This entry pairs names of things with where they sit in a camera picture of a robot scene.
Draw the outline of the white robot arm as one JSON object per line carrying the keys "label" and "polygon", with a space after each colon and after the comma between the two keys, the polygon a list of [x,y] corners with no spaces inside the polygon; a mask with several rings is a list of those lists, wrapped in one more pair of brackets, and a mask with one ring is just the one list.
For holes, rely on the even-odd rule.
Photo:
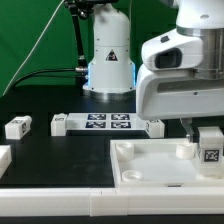
{"label": "white robot arm", "polygon": [[178,10],[176,27],[129,56],[128,19],[94,4],[94,56],[84,90],[109,98],[134,92],[142,120],[224,115],[224,0],[161,0]]}

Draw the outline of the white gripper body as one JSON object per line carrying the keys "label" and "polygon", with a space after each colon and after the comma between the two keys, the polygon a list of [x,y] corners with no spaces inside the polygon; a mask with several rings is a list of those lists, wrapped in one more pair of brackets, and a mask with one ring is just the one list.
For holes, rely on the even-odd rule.
{"label": "white gripper body", "polygon": [[203,80],[190,70],[150,71],[142,65],[136,113],[143,120],[224,115],[224,80]]}

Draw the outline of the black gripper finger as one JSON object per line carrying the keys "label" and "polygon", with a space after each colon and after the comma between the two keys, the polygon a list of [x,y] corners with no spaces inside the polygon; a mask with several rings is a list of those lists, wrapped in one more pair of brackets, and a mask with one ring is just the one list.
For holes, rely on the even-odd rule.
{"label": "black gripper finger", "polygon": [[188,139],[188,141],[190,143],[192,143],[193,135],[194,135],[194,131],[192,128],[192,119],[191,118],[181,118],[180,122],[181,122],[182,127],[186,131],[186,138]]}

